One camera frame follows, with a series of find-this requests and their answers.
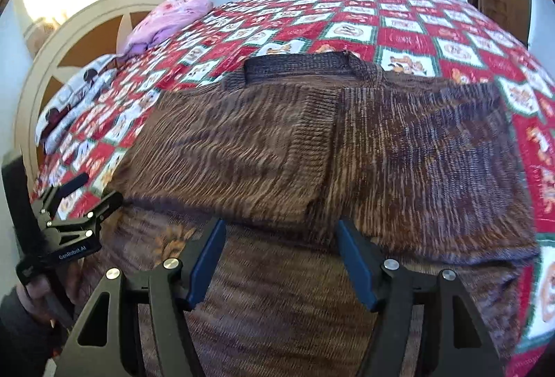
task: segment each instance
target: black bracket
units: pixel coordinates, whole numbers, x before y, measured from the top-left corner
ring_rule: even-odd
[[[418,377],[503,377],[495,347],[458,275],[409,271],[384,259],[349,221],[336,228],[339,251],[358,299],[378,319],[357,376],[398,377],[412,307],[424,305]],[[204,377],[183,310],[204,299],[225,243],[213,219],[179,258],[127,277],[110,269],[79,317],[58,362],[57,377],[144,376],[138,304],[149,304],[164,377]]]
[[[88,179],[82,173],[62,186],[49,187],[31,204],[21,153],[9,152],[2,162],[6,200],[22,255],[16,274],[23,285],[40,274],[48,277],[53,290],[53,297],[47,297],[49,308],[66,328],[73,324],[74,307],[60,281],[65,265],[101,249],[101,222],[123,203],[121,194],[114,191],[85,216],[66,221],[56,219],[62,199],[84,186]]]
[[[144,376],[137,306],[149,304],[162,374],[204,377],[183,310],[204,300],[224,244],[225,223],[213,219],[178,258],[129,277],[107,271],[76,322],[56,376]]]

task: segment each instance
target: wooden headboard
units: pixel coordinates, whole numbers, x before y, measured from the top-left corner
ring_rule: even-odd
[[[43,160],[34,144],[41,110],[79,68],[115,53],[132,29],[165,0],[100,0],[68,19],[37,53],[16,113],[15,145],[21,147],[32,187]]]

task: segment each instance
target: brown sweater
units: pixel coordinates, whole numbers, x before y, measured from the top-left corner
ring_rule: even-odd
[[[390,252],[473,264],[537,253],[519,165],[494,83],[274,55],[163,94],[108,190],[324,249],[347,215]]]
[[[333,253],[347,214],[412,268],[461,264],[507,359],[519,260],[537,252],[510,131],[493,84],[385,73],[348,53],[249,59],[220,84],[162,96],[108,188],[128,206],[85,260],[82,301],[107,268],[175,257],[218,213],[241,225],[228,226],[206,301],[188,314],[206,375],[354,375],[375,315]],[[141,333],[159,375],[146,308]]]

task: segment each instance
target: bedspread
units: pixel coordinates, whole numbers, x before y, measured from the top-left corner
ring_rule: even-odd
[[[35,193],[79,172],[88,185],[60,205],[78,216],[99,199],[160,91],[210,84],[252,55],[348,49],[386,70],[495,81],[511,112],[541,255],[520,280],[522,334],[508,376],[523,376],[555,329],[553,80],[514,38],[459,0],[243,0],[227,3],[131,59],[71,126]],[[167,238],[160,238],[163,243]]]

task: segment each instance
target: silver bolt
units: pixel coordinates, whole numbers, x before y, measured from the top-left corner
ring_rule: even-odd
[[[179,265],[179,260],[177,258],[168,258],[164,261],[164,267],[166,269],[175,269]]]
[[[120,271],[118,268],[108,269],[108,271],[106,272],[106,277],[108,278],[108,280],[115,280],[117,279],[117,277],[119,277],[119,275]]]
[[[441,272],[441,276],[446,280],[452,282],[454,279],[456,279],[457,274],[455,274],[454,271],[452,271],[451,269],[445,269]]]
[[[397,260],[387,259],[384,261],[384,268],[390,271],[396,271],[399,268],[399,262]]]

